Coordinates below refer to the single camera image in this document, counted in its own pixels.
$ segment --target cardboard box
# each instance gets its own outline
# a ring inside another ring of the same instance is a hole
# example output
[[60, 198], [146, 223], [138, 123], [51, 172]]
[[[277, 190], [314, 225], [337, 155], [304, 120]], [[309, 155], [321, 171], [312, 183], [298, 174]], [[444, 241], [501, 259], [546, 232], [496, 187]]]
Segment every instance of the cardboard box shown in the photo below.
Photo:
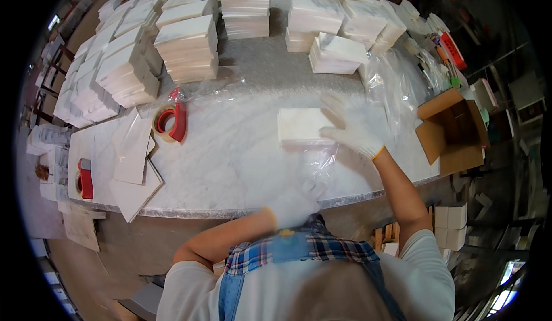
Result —
[[461, 206], [448, 207], [448, 229], [459, 230], [466, 226], [467, 223], [467, 203]]
[[416, 128], [430, 164], [440, 157], [441, 176], [483, 164], [488, 136], [479, 109], [456, 89], [449, 89], [418, 107], [423, 124]]

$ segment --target concrete floor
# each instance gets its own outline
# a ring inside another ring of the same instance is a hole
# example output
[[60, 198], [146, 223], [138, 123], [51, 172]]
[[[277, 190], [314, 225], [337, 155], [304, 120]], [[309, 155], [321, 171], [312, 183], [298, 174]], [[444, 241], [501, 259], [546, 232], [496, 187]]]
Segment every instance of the concrete floor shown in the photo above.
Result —
[[[98, 8], [107, 0], [93, 0], [93, 6], [68, 42], [76, 51], [95, 33]], [[68, 66], [69, 61], [62, 63]], [[63, 76], [55, 81], [59, 90]], [[455, 201], [448, 177], [418, 187], [426, 203]], [[322, 211], [328, 229], [335, 235], [370, 241], [374, 228], [394, 221], [386, 197]], [[97, 221], [100, 253], [67, 239], [51, 239], [51, 259], [71, 299], [84, 320], [117, 320], [113, 300], [130, 298], [146, 284], [143, 276], [165, 274], [176, 249], [205, 229], [227, 221], [137, 217], [128, 224], [119, 213], [107, 212]]]

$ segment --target box flap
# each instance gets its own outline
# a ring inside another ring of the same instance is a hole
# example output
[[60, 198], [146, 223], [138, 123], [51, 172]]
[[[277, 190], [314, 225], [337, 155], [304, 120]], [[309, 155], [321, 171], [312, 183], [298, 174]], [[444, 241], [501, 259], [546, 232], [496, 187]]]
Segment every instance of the box flap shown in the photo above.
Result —
[[443, 126], [427, 120], [416, 128], [416, 134], [422, 144], [427, 161], [430, 162], [430, 165], [433, 164], [446, 147]]
[[481, 145], [489, 146], [487, 128], [481, 118], [481, 113], [475, 101], [466, 101], [467, 106], [470, 108], [470, 113], [474, 119], [475, 127], [478, 130], [479, 142]]
[[441, 176], [483, 165], [483, 154], [479, 145], [449, 145], [440, 157]]
[[429, 102], [420, 105], [418, 107], [418, 116], [421, 119], [426, 119], [463, 100], [464, 97], [462, 97], [457, 89], [449, 89]]

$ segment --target hand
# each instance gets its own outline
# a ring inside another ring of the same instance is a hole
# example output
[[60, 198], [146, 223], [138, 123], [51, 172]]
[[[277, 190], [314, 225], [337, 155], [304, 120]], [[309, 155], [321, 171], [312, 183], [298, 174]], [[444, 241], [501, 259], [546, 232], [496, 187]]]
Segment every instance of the hand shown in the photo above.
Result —
[[303, 225], [308, 216], [320, 211], [316, 198], [323, 191], [311, 179], [300, 188], [288, 187], [267, 208], [275, 220], [275, 230]]
[[345, 124], [345, 129], [323, 127], [320, 135], [374, 160], [385, 146], [383, 141], [373, 134], [370, 124], [363, 121], [361, 111], [365, 108], [353, 108], [338, 94], [323, 95], [320, 100]]

